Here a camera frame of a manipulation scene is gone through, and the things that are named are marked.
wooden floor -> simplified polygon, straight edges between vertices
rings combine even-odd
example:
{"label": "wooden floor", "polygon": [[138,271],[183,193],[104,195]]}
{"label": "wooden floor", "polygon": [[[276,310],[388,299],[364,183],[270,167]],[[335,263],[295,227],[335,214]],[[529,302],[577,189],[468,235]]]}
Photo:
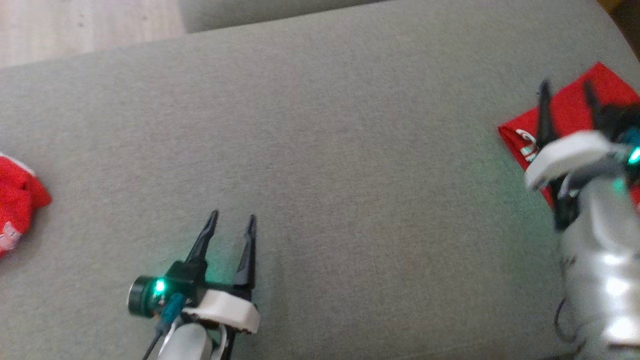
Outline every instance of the wooden floor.
{"label": "wooden floor", "polygon": [[0,0],[0,67],[185,34],[178,0]]}

gray upholstery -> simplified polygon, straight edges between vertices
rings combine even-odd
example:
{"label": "gray upholstery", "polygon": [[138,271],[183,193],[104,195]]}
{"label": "gray upholstery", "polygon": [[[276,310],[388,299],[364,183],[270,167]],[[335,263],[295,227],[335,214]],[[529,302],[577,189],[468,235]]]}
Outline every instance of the gray upholstery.
{"label": "gray upholstery", "polygon": [[189,33],[253,24],[381,0],[180,0]]}
{"label": "gray upholstery", "polygon": [[0,260],[6,359],[137,359],[139,274],[221,211],[258,218],[262,313],[235,359],[532,359],[557,238],[496,126],[596,61],[640,64],[595,1],[398,0],[0,71],[0,147],[54,202]]}

